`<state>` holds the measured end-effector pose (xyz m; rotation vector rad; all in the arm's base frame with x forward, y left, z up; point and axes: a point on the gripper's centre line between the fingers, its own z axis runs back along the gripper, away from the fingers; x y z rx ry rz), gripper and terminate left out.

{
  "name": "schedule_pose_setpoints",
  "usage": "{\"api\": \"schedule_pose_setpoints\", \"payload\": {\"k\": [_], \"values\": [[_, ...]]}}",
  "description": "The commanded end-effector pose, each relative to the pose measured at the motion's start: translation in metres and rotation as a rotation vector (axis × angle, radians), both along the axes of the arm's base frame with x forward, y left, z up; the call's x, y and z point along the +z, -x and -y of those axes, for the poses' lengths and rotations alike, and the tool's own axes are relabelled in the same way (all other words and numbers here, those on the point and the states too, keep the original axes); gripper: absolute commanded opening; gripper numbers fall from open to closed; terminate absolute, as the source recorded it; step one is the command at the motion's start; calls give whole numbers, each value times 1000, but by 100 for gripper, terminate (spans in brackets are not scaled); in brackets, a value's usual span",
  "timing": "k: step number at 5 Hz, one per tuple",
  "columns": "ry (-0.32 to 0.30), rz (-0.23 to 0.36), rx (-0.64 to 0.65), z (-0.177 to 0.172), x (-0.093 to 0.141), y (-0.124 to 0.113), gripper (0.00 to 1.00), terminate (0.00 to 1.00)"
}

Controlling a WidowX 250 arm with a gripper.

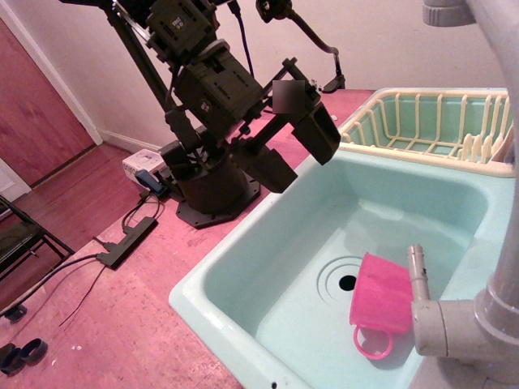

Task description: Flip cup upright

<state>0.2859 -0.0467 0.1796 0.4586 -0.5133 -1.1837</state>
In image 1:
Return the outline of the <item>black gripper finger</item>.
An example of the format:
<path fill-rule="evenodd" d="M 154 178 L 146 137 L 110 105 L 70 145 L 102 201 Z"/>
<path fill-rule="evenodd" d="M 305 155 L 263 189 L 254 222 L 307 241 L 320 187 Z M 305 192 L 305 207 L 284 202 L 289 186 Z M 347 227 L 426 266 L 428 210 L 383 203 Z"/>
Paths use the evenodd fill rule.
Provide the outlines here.
<path fill-rule="evenodd" d="M 324 104 L 318 104 L 297 123 L 292 135 L 321 165 L 332 159 L 341 141 L 338 129 Z"/>
<path fill-rule="evenodd" d="M 298 177 L 279 152 L 262 146 L 258 152 L 247 141 L 237 146 L 237 166 L 273 193 L 283 193 Z"/>

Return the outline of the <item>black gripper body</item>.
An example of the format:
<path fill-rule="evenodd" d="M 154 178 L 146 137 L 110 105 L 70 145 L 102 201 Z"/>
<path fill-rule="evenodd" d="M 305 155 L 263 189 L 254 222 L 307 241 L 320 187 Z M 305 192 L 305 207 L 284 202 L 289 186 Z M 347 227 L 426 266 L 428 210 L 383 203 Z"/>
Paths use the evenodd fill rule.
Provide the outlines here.
<path fill-rule="evenodd" d="M 308 80 L 295 66 L 296 60 L 285 60 L 281 72 L 265 88 L 246 71 L 228 51 L 216 51 L 210 56 L 184 66 L 177 76 L 177 98 L 182 109 L 188 110 L 215 137 L 218 144 L 229 150 L 237 158 L 239 141 L 247 141 L 254 152 L 267 142 L 286 124 L 294 126 L 302 121 L 318 104 L 320 96 Z M 282 109 L 274 113 L 273 119 L 251 138 L 226 138 L 236 130 L 242 135 L 249 131 L 249 125 L 261 117 L 266 106 L 274 106 L 276 95 L 270 96 L 274 87 L 284 81 L 281 76 L 291 74 L 294 79 L 286 84 L 289 103 L 294 109 Z M 177 128 L 178 141 L 188 152 L 199 143 L 197 132 L 189 124 Z"/>

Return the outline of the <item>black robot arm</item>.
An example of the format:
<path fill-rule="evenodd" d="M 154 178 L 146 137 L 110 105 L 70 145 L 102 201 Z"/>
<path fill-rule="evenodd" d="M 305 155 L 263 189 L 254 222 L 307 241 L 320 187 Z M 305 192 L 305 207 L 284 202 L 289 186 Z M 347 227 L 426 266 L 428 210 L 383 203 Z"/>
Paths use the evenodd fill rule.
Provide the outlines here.
<path fill-rule="evenodd" d="M 178 144 L 165 162 L 178 180 L 223 160 L 271 191 L 296 178 L 268 141 L 284 126 L 321 164 L 340 135 L 294 59 L 261 85 L 217 38 L 211 1 L 109 1 L 105 13 L 146 79 Z"/>

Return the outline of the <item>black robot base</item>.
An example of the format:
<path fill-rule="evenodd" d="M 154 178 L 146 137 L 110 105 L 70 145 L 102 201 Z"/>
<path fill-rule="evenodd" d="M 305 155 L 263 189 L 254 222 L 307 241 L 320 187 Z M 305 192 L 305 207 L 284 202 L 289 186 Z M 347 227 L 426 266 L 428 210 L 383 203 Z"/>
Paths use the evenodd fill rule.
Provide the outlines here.
<path fill-rule="evenodd" d="M 171 180 L 164 184 L 178 201 L 176 216 L 196 229 L 236 219 L 261 194 L 261 185 L 237 168 L 209 131 L 188 152 L 177 140 L 159 149 Z"/>

